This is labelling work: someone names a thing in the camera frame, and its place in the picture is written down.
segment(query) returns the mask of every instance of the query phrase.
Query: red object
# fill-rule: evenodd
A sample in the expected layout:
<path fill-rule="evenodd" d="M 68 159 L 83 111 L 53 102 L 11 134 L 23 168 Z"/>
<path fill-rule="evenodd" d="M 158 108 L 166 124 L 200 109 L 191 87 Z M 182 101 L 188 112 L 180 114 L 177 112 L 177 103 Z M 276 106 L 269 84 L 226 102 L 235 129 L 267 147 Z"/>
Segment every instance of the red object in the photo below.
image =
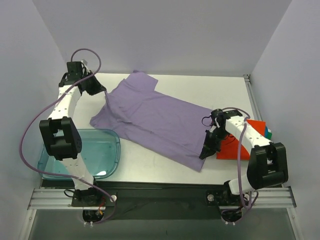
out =
<path fill-rule="evenodd" d="M 247 122 L 262 136 L 265 135 L 266 122 L 248 119 Z M 237 159 L 239 141 L 230 135 L 226 140 L 221 142 L 221 151 L 217 152 L 217 159 Z M 250 155 L 244 146 L 241 146 L 241 160 L 249 160 Z"/>

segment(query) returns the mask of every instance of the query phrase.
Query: purple shirt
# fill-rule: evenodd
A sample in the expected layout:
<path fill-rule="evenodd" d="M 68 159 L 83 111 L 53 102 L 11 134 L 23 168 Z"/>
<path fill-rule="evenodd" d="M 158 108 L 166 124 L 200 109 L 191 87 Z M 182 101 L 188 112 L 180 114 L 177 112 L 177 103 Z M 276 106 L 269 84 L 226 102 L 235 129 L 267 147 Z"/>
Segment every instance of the purple shirt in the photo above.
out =
<path fill-rule="evenodd" d="M 208 129 L 201 120 L 212 110 L 155 91 L 157 82 L 143 72 L 130 74 L 111 93 L 105 92 L 106 104 L 90 124 L 200 172 Z"/>

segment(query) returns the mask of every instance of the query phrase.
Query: white table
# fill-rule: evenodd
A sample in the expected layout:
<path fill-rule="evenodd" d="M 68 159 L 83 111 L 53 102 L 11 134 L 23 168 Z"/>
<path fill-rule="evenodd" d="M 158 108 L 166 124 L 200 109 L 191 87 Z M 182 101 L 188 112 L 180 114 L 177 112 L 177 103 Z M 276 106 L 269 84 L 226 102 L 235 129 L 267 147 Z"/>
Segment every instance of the white table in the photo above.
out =
<path fill-rule="evenodd" d="M 99 82 L 112 91 L 128 74 L 98 73 Z M 217 109 L 237 107 L 254 118 L 245 80 L 242 77 L 151 75 L 158 79 L 156 91 L 202 107 Z M 92 129 L 89 122 L 105 104 L 103 93 L 89 96 L 84 93 L 78 101 L 73 121 L 78 129 Z M 242 174 L 248 162 L 242 161 Z M 116 172 L 106 181 L 223 184 L 237 177 L 236 160 L 218 160 L 215 156 L 205 160 L 201 172 L 161 156 L 136 143 L 121 139 L 121 158 Z"/>

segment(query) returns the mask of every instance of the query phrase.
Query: teal plastic tray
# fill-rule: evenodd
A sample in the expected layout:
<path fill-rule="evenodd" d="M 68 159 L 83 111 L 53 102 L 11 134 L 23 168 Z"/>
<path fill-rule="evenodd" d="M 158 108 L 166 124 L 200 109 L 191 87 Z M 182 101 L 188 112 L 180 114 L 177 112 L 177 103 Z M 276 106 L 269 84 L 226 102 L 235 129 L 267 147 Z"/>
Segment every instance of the teal plastic tray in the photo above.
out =
<path fill-rule="evenodd" d="M 81 156 L 95 179 L 105 179 L 112 175 L 119 164 L 121 145 L 119 136 L 109 129 L 78 129 L 82 139 Z M 53 156 L 49 156 L 45 147 L 41 153 L 37 168 L 42 171 L 69 174 L 65 166 Z M 62 176 L 41 174 L 47 180 L 71 180 Z"/>

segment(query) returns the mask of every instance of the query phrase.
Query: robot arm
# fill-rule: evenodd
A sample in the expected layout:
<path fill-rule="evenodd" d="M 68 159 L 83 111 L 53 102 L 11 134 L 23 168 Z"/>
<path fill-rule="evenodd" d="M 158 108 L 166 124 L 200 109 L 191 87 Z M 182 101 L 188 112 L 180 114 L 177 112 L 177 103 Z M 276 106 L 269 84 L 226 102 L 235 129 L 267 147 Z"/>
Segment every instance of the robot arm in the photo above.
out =
<path fill-rule="evenodd" d="M 213 126 L 206 131 L 200 159 L 220 151 L 221 142 L 232 134 L 237 140 L 244 129 L 245 118 L 238 110 L 211 112 Z M 245 175 L 241 176 L 243 192 L 267 188 L 288 181 L 286 148 L 282 143 L 273 143 L 259 134 L 250 124 L 242 138 L 242 145 L 250 153 L 250 160 Z M 233 196 L 239 195 L 238 179 L 226 182 Z"/>
<path fill-rule="evenodd" d="M 59 83 L 58 98 L 72 84 L 92 74 L 85 62 L 80 61 L 67 62 L 67 70 L 68 72 L 63 75 Z M 84 91 L 90 95 L 95 95 L 105 90 L 106 88 L 92 76 L 67 92 L 66 96 L 54 106 L 48 119 L 40 121 L 39 124 L 47 153 L 50 156 L 54 156 L 57 161 L 60 161 L 71 175 L 90 184 L 95 184 L 95 180 L 81 157 L 82 140 L 72 117 L 77 102 Z M 82 193 L 87 191 L 89 195 L 94 194 L 95 189 L 92 189 L 92 187 L 77 179 L 73 179 L 73 181 L 74 188 L 79 194 L 81 191 L 83 191 Z"/>

